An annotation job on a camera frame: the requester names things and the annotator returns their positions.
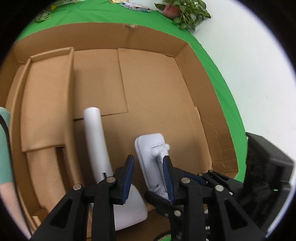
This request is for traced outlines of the white folding phone stand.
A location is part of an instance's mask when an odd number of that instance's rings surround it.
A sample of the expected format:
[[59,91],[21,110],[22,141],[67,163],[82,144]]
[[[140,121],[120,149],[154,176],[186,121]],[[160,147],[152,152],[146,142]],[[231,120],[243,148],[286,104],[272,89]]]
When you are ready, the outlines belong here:
[[168,200],[163,158],[168,156],[170,145],[161,133],[141,135],[134,145],[147,189]]

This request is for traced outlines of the white hair dryer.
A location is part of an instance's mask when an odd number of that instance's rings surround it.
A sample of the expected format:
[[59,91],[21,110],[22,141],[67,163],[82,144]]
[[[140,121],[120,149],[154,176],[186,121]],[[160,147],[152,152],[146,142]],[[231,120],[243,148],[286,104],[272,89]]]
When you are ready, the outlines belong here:
[[[91,169],[96,183],[113,175],[104,137],[100,109],[89,107],[83,111],[85,137]],[[123,205],[114,205],[115,230],[136,225],[147,219],[147,208],[139,191],[131,185]]]

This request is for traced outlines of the small narrow cardboard box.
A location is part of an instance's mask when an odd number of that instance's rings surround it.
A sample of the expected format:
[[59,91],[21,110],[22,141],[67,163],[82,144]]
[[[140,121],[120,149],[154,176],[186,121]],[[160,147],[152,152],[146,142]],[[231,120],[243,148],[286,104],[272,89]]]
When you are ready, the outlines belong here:
[[74,49],[30,57],[10,97],[10,143],[29,233],[75,184],[83,184],[74,138]]

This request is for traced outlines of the pink teal plush toy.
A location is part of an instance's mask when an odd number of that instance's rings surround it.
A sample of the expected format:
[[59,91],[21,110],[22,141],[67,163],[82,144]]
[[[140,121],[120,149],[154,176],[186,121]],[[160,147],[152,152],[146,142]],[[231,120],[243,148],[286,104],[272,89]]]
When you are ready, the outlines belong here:
[[29,240],[31,234],[23,216],[11,164],[10,118],[10,112],[1,107],[1,200],[16,226]]

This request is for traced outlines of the large cardboard box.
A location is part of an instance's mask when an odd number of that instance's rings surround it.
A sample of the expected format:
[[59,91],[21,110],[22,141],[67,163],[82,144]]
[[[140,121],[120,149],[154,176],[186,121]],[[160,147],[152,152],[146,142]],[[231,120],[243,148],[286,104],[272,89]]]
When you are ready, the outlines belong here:
[[100,109],[113,170],[135,155],[136,138],[161,133],[176,167],[236,176],[230,129],[201,61],[187,42],[151,28],[68,24],[17,41],[1,64],[1,107],[10,112],[11,94],[30,57],[68,47],[74,49],[74,138],[82,185],[95,183],[83,117],[89,107]]

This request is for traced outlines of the right potted green plant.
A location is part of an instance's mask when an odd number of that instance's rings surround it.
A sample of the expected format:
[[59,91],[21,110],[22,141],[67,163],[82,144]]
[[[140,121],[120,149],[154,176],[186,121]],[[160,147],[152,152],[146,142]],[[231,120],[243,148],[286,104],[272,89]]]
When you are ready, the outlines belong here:
[[154,6],[180,30],[192,33],[205,19],[211,18],[206,3],[201,0],[162,1],[154,3]]

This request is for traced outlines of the potted green plant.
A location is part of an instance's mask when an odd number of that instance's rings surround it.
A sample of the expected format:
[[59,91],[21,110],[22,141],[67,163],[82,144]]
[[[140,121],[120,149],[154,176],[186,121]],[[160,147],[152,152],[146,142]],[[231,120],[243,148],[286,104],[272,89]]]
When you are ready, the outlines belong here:
[[154,3],[154,6],[180,30],[192,33],[205,19],[211,18],[206,3],[201,0],[162,1]]
[[72,4],[72,3],[78,3],[78,0],[58,0],[53,2],[51,5],[46,7],[44,10],[42,10],[35,18],[35,23],[41,23],[46,20],[48,20],[51,17],[51,13],[58,8],[59,6],[63,6],[66,4]]

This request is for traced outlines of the colourful packet at back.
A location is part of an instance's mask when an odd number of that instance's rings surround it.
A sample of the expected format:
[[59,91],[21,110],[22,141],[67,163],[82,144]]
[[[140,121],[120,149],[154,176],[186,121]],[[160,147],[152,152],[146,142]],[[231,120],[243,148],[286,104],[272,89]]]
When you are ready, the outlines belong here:
[[129,9],[129,10],[132,10],[132,11],[141,11],[141,12],[145,12],[145,13],[151,13],[152,12],[151,8],[149,8],[147,6],[144,6],[142,4],[135,4],[135,3],[122,1],[120,3],[120,6],[126,8],[126,9]]

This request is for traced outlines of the green tablecloth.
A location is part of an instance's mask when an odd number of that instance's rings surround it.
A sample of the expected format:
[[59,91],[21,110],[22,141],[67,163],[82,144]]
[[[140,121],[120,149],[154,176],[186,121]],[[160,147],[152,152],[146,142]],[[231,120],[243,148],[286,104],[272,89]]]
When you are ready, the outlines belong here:
[[42,23],[37,24],[30,22],[19,34],[17,40],[21,40],[41,30],[74,23],[117,23],[139,25],[173,35],[186,41],[201,61],[214,86],[229,126],[236,151],[238,162],[238,174],[236,175],[236,180],[244,180],[246,171],[247,137],[245,135],[245,128],[239,110],[219,69],[203,46],[191,33],[186,30],[179,30],[179,28],[173,25],[170,20],[156,11],[151,13],[131,11],[119,4],[111,4],[109,1],[82,1],[76,4],[66,4],[58,7],[51,14],[51,17]]

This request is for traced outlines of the yellow item at back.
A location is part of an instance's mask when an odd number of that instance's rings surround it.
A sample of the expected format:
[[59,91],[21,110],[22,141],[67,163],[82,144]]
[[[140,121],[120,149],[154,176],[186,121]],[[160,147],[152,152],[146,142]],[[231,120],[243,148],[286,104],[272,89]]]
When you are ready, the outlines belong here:
[[129,0],[109,0],[112,4],[121,4],[121,3],[128,3]]

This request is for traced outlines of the left potted green plant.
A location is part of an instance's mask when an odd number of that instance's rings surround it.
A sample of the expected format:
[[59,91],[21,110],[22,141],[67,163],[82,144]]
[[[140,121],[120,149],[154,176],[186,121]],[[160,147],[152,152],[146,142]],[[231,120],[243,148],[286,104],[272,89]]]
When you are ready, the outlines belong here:
[[51,5],[46,7],[44,10],[42,10],[35,18],[35,23],[41,23],[46,20],[48,20],[51,17],[51,13],[58,8],[59,6],[63,6],[66,4],[72,4],[72,3],[78,3],[78,0],[58,0],[53,2]]

